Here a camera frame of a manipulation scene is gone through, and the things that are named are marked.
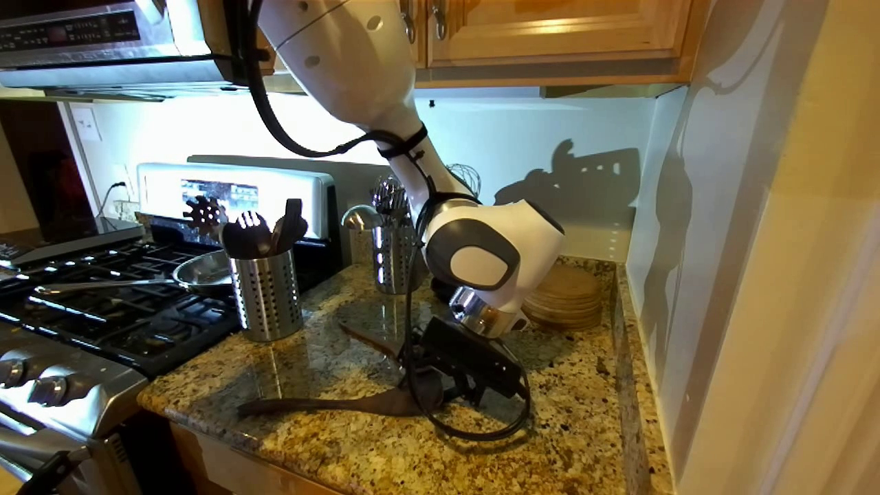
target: stainless steel utensil holder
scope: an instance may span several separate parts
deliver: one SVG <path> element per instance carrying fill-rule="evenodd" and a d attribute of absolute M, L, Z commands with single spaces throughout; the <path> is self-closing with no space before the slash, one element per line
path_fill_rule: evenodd
<path fill-rule="evenodd" d="M 381 221 L 373 228 L 375 281 L 384 293 L 406 293 L 411 287 L 411 268 L 415 268 L 419 285 L 422 263 L 414 263 L 414 256 L 419 256 L 414 238 L 414 226 Z"/>
<path fill-rule="evenodd" d="M 249 338 L 271 344 L 302 327 L 293 250 L 265 257 L 232 257 L 232 285 Z"/>

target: cord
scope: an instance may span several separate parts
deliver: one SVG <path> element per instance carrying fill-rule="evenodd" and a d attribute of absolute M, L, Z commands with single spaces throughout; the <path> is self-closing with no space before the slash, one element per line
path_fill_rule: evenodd
<path fill-rule="evenodd" d="M 113 182 L 109 188 L 106 188 L 106 198 L 100 202 L 100 221 L 106 231 L 117 231 L 117 226 L 110 221 L 110 217 L 106 213 L 109 209 L 109 199 L 110 199 L 110 193 L 120 188 L 120 186 L 129 186 L 128 182 Z"/>
<path fill-rule="evenodd" d="M 252 91 L 252 99 L 256 103 L 256 111 L 263 116 L 265 125 L 271 129 L 271 135 L 286 144 L 290 150 L 301 153 L 301 157 L 334 157 L 334 153 L 346 153 L 351 147 L 367 142 L 367 140 L 377 140 L 377 142 L 385 142 L 389 147 L 406 147 L 407 140 L 403 140 L 400 135 L 393 131 L 385 131 L 385 129 L 373 129 L 373 131 L 364 131 L 362 136 L 356 140 L 346 140 L 346 142 L 338 142 L 335 147 L 330 150 L 318 150 L 318 147 L 307 147 L 301 144 L 296 136 L 286 135 L 285 122 L 278 121 L 276 109 L 274 109 L 274 102 L 271 102 L 271 92 L 268 92 L 268 84 L 265 84 L 265 77 L 260 70 L 260 56 L 256 56 L 256 29 L 260 29 L 260 10 L 263 10 L 263 0 L 254 0 L 252 10 L 245 3 L 234 3 L 234 18 L 243 18 L 243 32 L 245 36 L 245 48 L 239 52 L 243 63 L 245 63 L 245 73 L 249 73 L 249 91 Z"/>
<path fill-rule="evenodd" d="M 406 369 L 406 381 L 411 388 L 411 395 L 415 399 L 419 408 L 433 419 L 433 425 L 448 437 L 462 437 L 462 440 L 507 440 L 513 433 L 518 433 L 520 429 L 522 430 L 532 430 L 532 419 L 533 419 L 533 402 L 532 402 L 532 385 L 529 385 L 529 373 L 522 371 L 522 391 L 520 391 L 520 399 L 522 399 L 522 408 L 518 413 L 518 417 L 500 429 L 492 429 L 492 430 L 465 430 L 465 429 L 456 429 L 451 422 L 447 422 L 440 415 L 437 415 L 437 406 L 440 403 L 423 403 L 423 399 L 419 395 L 419 385 L 415 385 L 415 377 L 423 371 L 422 366 L 423 363 L 415 363 L 414 360 L 414 348 L 419 347 L 419 325 L 414 322 L 414 293 L 415 293 L 415 283 L 419 283 L 419 253 L 422 253 L 422 237 L 414 237 L 414 257 L 411 257 L 411 272 L 407 272 L 407 290 L 406 290 L 406 344 L 403 344 L 403 351 L 400 351 L 400 366 Z M 444 402 L 451 402 L 462 395 L 459 388 L 451 388 L 447 391 Z"/>

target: cabinet door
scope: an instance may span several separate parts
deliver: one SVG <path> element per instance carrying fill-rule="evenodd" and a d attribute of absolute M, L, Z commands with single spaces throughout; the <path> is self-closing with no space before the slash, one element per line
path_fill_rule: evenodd
<path fill-rule="evenodd" d="M 692 0 L 428 0 L 430 65 L 678 56 Z"/>
<path fill-rule="evenodd" d="M 403 17 L 406 17 L 406 29 L 411 40 L 411 61 L 415 69 L 428 65 L 428 17 L 423 17 L 423 3 L 422 0 L 400 0 Z"/>

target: range hood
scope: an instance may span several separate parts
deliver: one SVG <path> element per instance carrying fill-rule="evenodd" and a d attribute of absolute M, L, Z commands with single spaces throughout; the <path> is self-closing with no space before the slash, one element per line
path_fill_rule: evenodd
<path fill-rule="evenodd" d="M 234 61 L 139 61 L 139 63 L 82 63 L 0 69 L 3 95 L 44 99 L 175 99 L 188 92 L 228 92 L 245 88 Z"/>
<path fill-rule="evenodd" d="M 243 37 L 234 32 L 220 0 L 3 0 L 0 99 L 23 91 L 48 99 L 239 91 L 245 70 L 234 45 Z"/>

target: wooden cutting board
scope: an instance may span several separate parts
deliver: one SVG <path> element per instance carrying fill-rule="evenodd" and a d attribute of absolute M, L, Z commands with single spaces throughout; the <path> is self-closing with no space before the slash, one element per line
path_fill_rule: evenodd
<path fill-rule="evenodd" d="M 604 283 L 590 268 L 555 260 L 525 296 L 522 314 L 542 327 L 594 327 L 604 322 Z"/>

